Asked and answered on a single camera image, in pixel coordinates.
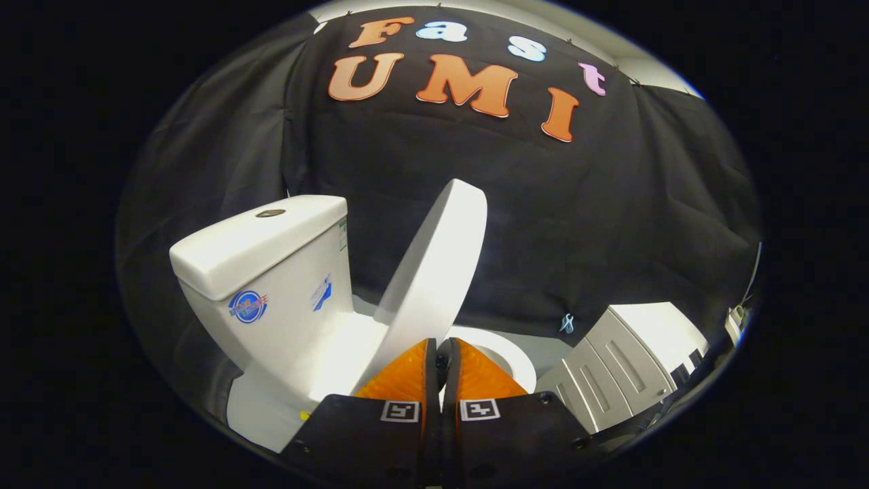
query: toilet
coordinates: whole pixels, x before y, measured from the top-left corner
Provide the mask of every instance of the toilet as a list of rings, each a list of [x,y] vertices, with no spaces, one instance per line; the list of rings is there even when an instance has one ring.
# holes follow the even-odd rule
[[[185,298],[244,372],[229,392],[229,427],[280,452],[324,397],[351,395],[424,338],[466,339],[533,392],[534,367],[516,345],[453,325],[486,218],[483,192],[450,181],[370,315],[354,310],[344,198],[286,198],[174,244]]]

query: label sticker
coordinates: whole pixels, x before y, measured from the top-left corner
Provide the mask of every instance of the label sticker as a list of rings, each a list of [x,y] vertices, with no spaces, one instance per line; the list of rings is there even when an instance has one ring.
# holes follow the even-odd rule
[[[386,401],[381,421],[389,423],[416,423],[420,419],[420,403],[417,401]]]
[[[332,297],[332,274],[326,276],[317,286],[311,297],[308,298],[311,304],[311,311],[319,311],[323,307],[326,299]]]
[[[232,300],[229,301],[229,315],[238,318],[245,325],[253,323],[262,317],[268,305],[269,296],[254,292],[241,291],[238,292]]]
[[[462,421],[483,421],[485,419],[498,419],[498,403],[494,399],[461,400]]]
[[[338,223],[338,251],[347,248],[347,219]]]

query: flush button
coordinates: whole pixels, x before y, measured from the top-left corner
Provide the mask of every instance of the flush button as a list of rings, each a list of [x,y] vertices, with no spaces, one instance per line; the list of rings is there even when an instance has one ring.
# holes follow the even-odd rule
[[[284,209],[269,209],[267,211],[262,211],[256,216],[258,218],[271,218],[272,216],[279,216],[286,212]]]

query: orange gripper pad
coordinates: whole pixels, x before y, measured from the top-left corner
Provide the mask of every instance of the orange gripper pad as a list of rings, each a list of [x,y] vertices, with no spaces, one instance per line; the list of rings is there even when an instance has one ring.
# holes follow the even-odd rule
[[[411,346],[369,380],[357,398],[392,401],[418,401],[422,406],[421,425],[426,424],[426,350],[428,340]]]
[[[483,352],[456,338],[461,355],[456,400],[502,399],[524,396],[525,389]]]

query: white cabinet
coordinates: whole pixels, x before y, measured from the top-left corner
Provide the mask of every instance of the white cabinet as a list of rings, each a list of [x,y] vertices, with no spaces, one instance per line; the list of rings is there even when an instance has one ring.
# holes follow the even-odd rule
[[[631,417],[631,409],[615,379],[585,339],[560,365],[541,377],[537,390],[558,394],[591,433]]]
[[[555,392],[589,433],[642,412],[677,389],[671,372],[709,349],[669,302],[611,305],[588,335],[537,382]]]
[[[652,354],[611,311],[604,313],[586,339],[615,378],[633,414],[675,390]]]

